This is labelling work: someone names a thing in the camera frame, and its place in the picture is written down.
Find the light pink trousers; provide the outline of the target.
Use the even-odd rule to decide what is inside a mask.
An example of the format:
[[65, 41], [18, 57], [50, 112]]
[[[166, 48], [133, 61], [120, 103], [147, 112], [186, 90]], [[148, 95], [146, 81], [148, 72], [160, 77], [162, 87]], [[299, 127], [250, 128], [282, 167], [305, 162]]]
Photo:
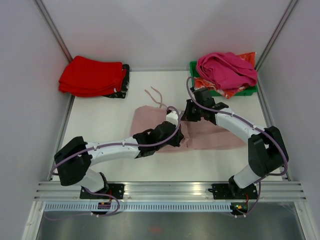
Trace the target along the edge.
[[[138, 107], [133, 115], [130, 135], [141, 133], [147, 129], [153, 129], [166, 119], [167, 106], [163, 103], [163, 97], [156, 101], [157, 107], [143, 105]], [[198, 122], [181, 123], [181, 132], [184, 139], [180, 147], [167, 145], [159, 150], [160, 153], [178, 153], [190, 150], [231, 150], [244, 147], [246, 143], [239, 137], [226, 130], [201, 119]]]

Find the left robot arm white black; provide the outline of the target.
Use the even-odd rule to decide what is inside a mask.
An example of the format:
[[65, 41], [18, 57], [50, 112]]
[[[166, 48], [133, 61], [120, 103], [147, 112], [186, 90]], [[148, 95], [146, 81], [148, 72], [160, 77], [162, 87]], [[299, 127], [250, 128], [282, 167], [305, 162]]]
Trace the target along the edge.
[[61, 186], [80, 186], [102, 199], [109, 193], [108, 182], [104, 174], [92, 170], [92, 166], [149, 157], [166, 146], [179, 147], [183, 138], [180, 114], [169, 110], [165, 121], [155, 128], [116, 142], [88, 142], [82, 136], [74, 137], [54, 155], [53, 171]]

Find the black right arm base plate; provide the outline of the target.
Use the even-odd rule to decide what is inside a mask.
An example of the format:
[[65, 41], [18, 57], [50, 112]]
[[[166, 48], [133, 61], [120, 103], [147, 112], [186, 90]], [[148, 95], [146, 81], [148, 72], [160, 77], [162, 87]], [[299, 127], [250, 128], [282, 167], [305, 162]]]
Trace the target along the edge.
[[253, 184], [232, 192], [228, 183], [214, 183], [207, 190], [212, 193], [214, 200], [256, 200], [258, 197], [258, 190]]

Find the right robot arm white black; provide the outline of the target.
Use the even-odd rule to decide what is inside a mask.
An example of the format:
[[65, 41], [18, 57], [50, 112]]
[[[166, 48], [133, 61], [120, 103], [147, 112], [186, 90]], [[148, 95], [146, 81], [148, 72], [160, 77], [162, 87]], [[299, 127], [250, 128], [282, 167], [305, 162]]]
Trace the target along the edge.
[[189, 88], [190, 99], [182, 116], [185, 122], [198, 122], [204, 119], [224, 128], [240, 138], [248, 147], [248, 164], [228, 180], [228, 193], [240, 198], [246, 188], [257, 183], [273, 171], [283, 167], [282, 174], [288, 170], [289, 156], [280, 130], [275, 126], [261, 128], [235, 114], [223, 102], [216, 103], [206, 88]]

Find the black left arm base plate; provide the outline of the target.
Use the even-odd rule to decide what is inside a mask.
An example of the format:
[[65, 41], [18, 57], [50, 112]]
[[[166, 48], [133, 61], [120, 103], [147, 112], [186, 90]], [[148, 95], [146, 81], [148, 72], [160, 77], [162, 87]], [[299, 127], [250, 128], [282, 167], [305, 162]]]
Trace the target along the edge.
[[99, 200], [99, 199], [113, 199], [112, 197], [105, 196], [105, 194], [111, 195], [115, 197], [118, 200], [122, 200], [125, 192], [125, 185], [122, 183], [109, 183], [109, 190], [107, 192], [103, 192], [100, 190], [98, 194], [103, 194], [103, 195], [94, 195], [85, 190], [84, 187], [81, 188], [81, 192], [79, 195], [80, 199], [85, 199], [85, 200]]

